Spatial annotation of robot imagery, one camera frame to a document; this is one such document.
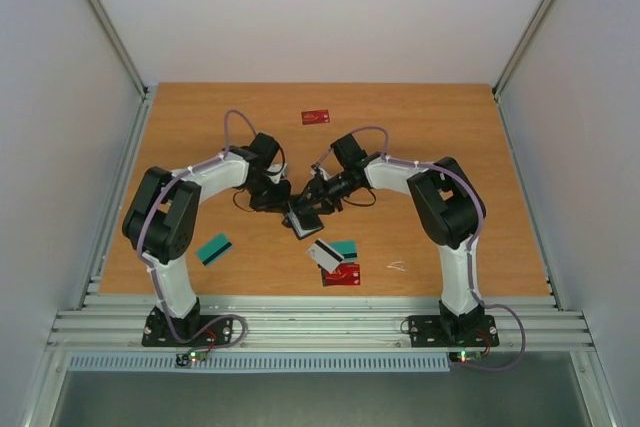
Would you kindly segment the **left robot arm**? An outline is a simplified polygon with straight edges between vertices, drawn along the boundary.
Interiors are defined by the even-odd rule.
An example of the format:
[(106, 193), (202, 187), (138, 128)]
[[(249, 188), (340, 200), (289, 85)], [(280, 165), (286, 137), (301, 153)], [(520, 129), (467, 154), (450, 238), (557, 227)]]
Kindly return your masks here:
[(249, 145), (231, 146), (194, 166), (175, 171), (152, 167), (143, 175), (122, 231), (147, 266), (165, 331), (177, 344), (192, 344), (202, 329), (185, 257), (200, 204), (235, 189), (249, 194), (253, 212), (285, 213), (291, 193), (286, 163), (272, 165), (283, 155), (275, 138), (258, 133)]

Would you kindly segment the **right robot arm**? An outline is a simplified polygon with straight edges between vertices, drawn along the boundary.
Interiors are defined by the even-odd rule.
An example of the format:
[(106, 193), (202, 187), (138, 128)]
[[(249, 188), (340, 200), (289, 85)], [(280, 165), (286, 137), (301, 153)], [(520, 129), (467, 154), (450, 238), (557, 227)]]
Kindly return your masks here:
[(290, 201), (287, 219), (298, 236), (320, 227), (321, 215), (343, 209), (359, 189), (389, 190), (411, 197), (427, 237), (438, 246), (443, 290), (439, 330), (449, 345), (473, 336), (485, 318), (477, 290), (477, 244), (486, 209), (457, 161), (434, 163), (402, 160), (385, 152), (367, 154), (353, 133), (329, 149), (342, 171), (330, 177), (320, 163), (302, 193)]

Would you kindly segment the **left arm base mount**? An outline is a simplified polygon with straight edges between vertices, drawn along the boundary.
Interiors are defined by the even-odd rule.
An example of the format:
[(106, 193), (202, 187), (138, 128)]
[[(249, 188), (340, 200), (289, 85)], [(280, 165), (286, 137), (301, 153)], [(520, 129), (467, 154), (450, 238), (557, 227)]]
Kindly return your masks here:
[(143, 328), (143, 347), (209, 347), (225, 346), (231, 342), (237, 322), (230, 316), (206, 315), (200, 301), (184, 318), (170, 317), (173, 327), (160, 307), (154, 307)]

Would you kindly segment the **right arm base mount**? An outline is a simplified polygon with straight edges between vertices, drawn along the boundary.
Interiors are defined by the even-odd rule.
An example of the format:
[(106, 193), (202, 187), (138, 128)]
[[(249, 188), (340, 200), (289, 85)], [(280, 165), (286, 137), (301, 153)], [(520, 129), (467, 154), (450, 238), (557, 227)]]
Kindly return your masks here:
[(458, 316), (440, 301), (437, 315), (411, 315), (403, 324), (401, 330), (409, 336), (411, 346), (415, 348), (461, 349), (500, 345), (495, 319), (481, 305)]

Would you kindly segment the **black leather card holder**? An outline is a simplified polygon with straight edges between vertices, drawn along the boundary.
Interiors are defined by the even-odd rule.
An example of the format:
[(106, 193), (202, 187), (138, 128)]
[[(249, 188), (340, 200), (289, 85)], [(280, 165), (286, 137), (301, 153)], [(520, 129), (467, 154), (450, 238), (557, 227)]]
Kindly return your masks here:
[(308, 238), (324, 229), (324, 224), (317, 214), (297, 213), (292, 201), (287, 203), (282, 225), (290, 229), (298, 240)]

